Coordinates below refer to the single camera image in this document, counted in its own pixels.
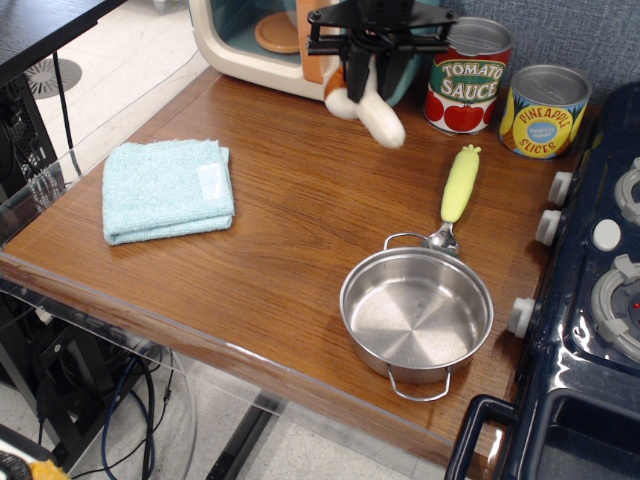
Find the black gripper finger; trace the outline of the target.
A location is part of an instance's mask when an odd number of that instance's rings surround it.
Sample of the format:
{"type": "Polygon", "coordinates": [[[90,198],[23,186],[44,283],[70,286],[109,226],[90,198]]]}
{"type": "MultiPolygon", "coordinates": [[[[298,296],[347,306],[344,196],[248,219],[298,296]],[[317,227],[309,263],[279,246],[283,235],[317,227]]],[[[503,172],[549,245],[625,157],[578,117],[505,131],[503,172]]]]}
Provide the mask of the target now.
{"type": "Polygon", "coordinates": [[[398,47],[376,55],[377,92],[382,98],[400,98],[408,87],[407,68],[413,51],[398,47]]]}
{"type": "Polygon", "coordinates": [[[364,95],[372,56],[372,51],[360,46],[352,46],[343,60],[347,96],[355,103],[359,103],[364,95]]]}

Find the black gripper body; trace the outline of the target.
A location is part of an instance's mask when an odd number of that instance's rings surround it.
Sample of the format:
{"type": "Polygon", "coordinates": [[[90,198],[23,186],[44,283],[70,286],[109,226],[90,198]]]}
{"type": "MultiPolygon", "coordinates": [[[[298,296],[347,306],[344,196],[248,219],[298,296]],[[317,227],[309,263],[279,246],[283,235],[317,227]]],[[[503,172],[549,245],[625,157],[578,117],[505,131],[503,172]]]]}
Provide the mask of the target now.
{"type": "Polygon", "coordinates": [[[416,1],[341,1],[309,12],[310,55],[436,53],[459,20],[450,9],[416,1]]]}

